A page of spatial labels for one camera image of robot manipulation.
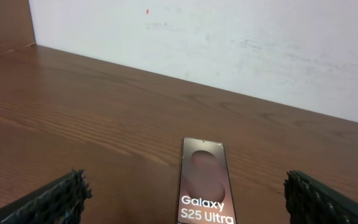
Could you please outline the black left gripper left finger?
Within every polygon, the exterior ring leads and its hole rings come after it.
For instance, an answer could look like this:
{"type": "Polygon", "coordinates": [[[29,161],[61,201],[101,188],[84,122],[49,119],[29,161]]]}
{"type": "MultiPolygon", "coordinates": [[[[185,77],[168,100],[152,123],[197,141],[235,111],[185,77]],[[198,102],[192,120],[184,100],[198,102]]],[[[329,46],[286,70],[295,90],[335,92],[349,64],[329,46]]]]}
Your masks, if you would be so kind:
{"type": "Polygon", "coordinates": [[[0,208],[0,224],[79,224],[92,197],[84,170],[72,170],[0,208]]]}

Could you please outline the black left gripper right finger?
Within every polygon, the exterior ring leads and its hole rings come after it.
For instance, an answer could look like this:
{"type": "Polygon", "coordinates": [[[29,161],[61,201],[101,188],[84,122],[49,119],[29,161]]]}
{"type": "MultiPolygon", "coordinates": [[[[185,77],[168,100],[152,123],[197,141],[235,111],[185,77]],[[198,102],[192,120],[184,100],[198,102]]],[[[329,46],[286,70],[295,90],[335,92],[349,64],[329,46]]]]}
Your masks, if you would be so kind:
{"type": "Polygon", "coordinates": [[[298,170],[284,181],[290,224],[358,224],[358,203],[298,170]]]}

